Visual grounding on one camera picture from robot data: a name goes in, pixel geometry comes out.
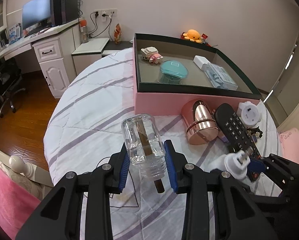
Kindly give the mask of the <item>white power adapter plug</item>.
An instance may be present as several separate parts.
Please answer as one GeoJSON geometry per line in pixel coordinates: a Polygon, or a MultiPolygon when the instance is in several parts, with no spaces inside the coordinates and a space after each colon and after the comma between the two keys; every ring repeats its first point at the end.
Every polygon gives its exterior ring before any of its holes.
{"type": "Polygon", "coordinates": [[[208,168],[229,172],[235,179],[243,180],[247,175],[247,167],[250,164],[250,155],[253,153],[252,147],[247,150],[240,150],[237,153],[223,154],[212,161],[208,168]]]}

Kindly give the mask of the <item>black remote control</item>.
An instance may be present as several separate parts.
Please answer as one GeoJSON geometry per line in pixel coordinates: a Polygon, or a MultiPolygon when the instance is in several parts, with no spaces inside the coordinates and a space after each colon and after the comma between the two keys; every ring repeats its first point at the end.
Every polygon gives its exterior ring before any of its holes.
{"type": "Polygon", "coordinates": [[[260,159],[261,155],[246,127],[228,103],[222,103],[214,113],[216,123],[225,135],[233,152],[252,148],[251,157],[260,159]]]}

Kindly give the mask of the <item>white round night light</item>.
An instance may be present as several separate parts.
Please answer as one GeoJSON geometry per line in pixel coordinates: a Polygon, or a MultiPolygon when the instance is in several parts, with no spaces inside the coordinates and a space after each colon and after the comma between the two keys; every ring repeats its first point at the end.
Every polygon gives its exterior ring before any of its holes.
{"type": "Polygon", "coordinates": [[[250,101],[238,104],[237,115],[247,128],[255,127],[262,120],[261,112],[250,101]]]}

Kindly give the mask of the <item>rose gold metal cup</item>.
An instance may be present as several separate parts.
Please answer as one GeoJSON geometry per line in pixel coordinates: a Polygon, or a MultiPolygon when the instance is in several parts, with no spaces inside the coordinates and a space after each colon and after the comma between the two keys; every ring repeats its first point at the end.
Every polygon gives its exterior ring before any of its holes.
{"type": "Polygon", "coordinates": [[[187,102],[181,110],[186,124],[186,137],[191,145],[202,145],[216,139],[219,134],[217,123],[203,100],[187,102]]]}

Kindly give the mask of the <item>clear glass jar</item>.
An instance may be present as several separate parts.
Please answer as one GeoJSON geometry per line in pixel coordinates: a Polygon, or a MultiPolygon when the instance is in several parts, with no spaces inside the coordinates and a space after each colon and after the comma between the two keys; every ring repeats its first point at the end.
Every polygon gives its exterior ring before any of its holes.
{"type": "Polygon", "coordinates": [[[157,193],[164,193],[166,151],[154,117],[144,113],[131,116],[123,120],[121,128],[130,163],[141,177],[154,183],[157,193]]]}

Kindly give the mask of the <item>teal egg-shaped case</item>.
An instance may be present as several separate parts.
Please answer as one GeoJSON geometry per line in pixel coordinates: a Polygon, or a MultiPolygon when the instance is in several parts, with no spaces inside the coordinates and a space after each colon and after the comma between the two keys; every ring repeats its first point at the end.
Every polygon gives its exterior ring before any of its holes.
{"type": "Polygon", "coordinates": [[[158,83],[180,85],[187,76],[188,70],[181,62],[168,60],[160,66],[158,83]]]}

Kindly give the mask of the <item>pink block pig toy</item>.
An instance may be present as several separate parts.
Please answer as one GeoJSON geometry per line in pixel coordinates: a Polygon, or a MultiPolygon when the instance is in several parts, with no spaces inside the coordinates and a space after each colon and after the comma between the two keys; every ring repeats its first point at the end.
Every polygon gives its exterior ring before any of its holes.
{"type": "Polygon", "coordinates": [[[149,63],[159,64],[162,62],[163,56],[159,54],[155,47],[146,47],[141,49],[142,57],[149,63]]]}

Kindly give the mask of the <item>pink blanket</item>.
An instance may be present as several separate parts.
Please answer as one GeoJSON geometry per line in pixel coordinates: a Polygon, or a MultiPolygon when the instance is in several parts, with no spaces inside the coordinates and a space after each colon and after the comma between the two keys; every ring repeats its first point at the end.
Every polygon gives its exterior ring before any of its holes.
{"type": "Polygon", "coordinates": [[[299,164],[299,130],[292,128],[279,134],[282,156],[299,164]]]}

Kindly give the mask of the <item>pink box with black rim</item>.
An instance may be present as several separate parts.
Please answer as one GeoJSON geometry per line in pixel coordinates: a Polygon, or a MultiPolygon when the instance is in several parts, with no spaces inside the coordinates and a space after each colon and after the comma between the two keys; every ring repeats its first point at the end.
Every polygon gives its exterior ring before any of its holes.
{"type": "Polygon", "coordinates": [[[222,103],[237,108],[240,102],[258,104],[261,94],[244,72],[217,48],[208,47],[180,38],[136,33],[133,44],[134,106],[136,113],[151,115],[178,115],[187,102],[200,99],[210,110],[222,103]],[[163,56],[159,64],[145,61],[141,49],[155,47],[163,56]],[[207,58],[210,63],[223,67],[238,85],[237,90],[214,88],[206,74],[193,59],[196,55],[207,58]],[[160,66],[175,60],[188,70],[188,76],[180,85],[158,83],[160,66]]]}

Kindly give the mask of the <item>red toy crate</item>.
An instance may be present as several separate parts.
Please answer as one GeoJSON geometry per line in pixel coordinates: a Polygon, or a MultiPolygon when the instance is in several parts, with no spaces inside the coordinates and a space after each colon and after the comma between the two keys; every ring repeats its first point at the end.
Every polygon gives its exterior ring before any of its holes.
{"type": "MultiPolygon", "coordinates": [[[[186,33],[182,33],[181,37],[180,37],[182,40],[191,40],[186,33]]],[[[205,35],[205,34],[202,34],[201,37],[200,37],[200,43],[201,44],[204,44],[206,46],[209,46],[209,47],[216,47],[218,45],[210,45],[208,42],[207,42],[207,38],[208,36],[205,35]]]]}

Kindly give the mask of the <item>orange octopus plush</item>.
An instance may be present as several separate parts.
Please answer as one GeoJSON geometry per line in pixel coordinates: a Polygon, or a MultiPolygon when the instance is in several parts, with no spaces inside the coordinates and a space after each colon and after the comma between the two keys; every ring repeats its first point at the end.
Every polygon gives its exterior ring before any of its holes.
{"type": "Polygon", "coordinates": [[[182,33],[181,38],[191,42],[202,43],[200,33],[194,29],[190,29],[186,33],[182,33]]]}

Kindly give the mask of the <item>black office chair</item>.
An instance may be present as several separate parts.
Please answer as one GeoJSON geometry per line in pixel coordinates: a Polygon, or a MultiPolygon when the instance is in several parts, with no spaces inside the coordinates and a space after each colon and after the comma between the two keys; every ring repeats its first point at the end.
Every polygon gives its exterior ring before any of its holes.
{"type": "Polygon", "coordinates": [[[13,113],[17,111],[12,99],[16,94],[26,91],[24,84],[15,59],[0,61],[0,118],[4,117],[3,109],[6,105],[11,107],[13,113]]]}

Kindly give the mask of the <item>clear bottle orange cap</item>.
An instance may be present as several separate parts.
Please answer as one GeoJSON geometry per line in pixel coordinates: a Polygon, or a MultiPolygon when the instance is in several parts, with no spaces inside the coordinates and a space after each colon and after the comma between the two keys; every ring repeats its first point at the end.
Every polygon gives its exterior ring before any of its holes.
{"type": "Polygon", "coordinates": [[[85,18],[79,19],[79,28],[81,33],[81,42],[82,43],[89,42],[88,26],[85,18]]]}

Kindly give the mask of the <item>orange figurine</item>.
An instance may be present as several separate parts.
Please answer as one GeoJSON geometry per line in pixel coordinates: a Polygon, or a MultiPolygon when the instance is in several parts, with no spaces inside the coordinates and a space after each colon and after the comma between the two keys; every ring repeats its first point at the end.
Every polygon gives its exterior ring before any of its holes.
{"type": "Polygon", "coordinates": [[[118,23],[115,27],[115,30],[114,30],[114,42],[115,42],[115,44],[120,44],[121,43],[121,35],[122,35],[121,26],[118,23]]]}

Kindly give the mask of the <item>black computer monitor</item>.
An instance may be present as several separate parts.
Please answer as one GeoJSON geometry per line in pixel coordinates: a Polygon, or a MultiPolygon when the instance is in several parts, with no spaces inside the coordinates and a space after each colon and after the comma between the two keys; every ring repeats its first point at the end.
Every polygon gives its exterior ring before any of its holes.
{"type": "Polygon", "coordinates": [[[22,7],[22,28],[27,29],[50,17],[50,0],[31,0],[22,7]]]}

